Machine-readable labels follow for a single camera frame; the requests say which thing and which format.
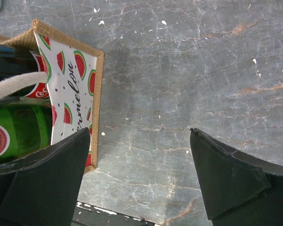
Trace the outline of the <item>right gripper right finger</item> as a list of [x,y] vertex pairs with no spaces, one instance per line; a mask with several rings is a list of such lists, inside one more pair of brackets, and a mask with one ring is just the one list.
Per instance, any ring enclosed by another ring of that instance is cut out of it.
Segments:
[[215,226],[283,226],[283,166],[191,129],[191,152]]

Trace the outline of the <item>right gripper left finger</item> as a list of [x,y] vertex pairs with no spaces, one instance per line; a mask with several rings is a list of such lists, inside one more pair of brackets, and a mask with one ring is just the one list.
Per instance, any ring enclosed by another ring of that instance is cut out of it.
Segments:
[[0,165],[0,226],[69,226],[90,147],[84,128]]

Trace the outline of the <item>green glass bottle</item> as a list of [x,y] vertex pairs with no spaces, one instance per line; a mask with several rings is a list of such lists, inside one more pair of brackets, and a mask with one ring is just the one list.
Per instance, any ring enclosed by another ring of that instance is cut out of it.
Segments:
[[0,105],[0,164],[50,145],[52,110],[46,105]]

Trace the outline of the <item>watermelon print canvas bag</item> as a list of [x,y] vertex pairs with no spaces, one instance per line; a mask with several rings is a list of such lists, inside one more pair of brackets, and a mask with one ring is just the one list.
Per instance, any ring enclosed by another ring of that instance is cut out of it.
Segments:
[[53,112],[51,143],[87,128],[90,144],[84,171],[95,170],[104,53],[39,20],[14,38],[0,35],[0,44],[38,50],[45,69],[40,75],[21,73],[2,82],[0,97],[6,95],[2,88],[18,91],[34,83],[46,83]]

